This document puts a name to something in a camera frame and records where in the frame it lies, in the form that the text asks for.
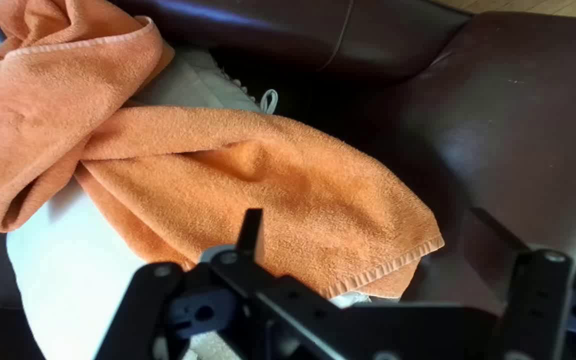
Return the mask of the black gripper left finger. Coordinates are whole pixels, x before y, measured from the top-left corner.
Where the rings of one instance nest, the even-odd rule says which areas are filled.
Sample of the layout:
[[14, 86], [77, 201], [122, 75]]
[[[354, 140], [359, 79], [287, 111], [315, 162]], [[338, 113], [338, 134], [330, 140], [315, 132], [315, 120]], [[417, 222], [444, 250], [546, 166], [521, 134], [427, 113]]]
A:
[[201, 333], [217, 333], [239, 360], [325, 360], [299, 323], [259, 297], [273, 282], [253, 257], [261, 216], [248, 210], [235, 243], [191, 270], [174, 261], [138, 267], [95, 360], [184, 360]]

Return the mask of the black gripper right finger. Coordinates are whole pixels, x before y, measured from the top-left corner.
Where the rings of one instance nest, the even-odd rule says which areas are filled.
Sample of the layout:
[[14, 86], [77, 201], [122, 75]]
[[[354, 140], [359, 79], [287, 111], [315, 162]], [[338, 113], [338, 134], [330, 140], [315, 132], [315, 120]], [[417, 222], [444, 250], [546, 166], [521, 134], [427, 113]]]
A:
[[533, 250], [515, 257], [493, 360], [559, 360], [576, 265], [561, 252]]

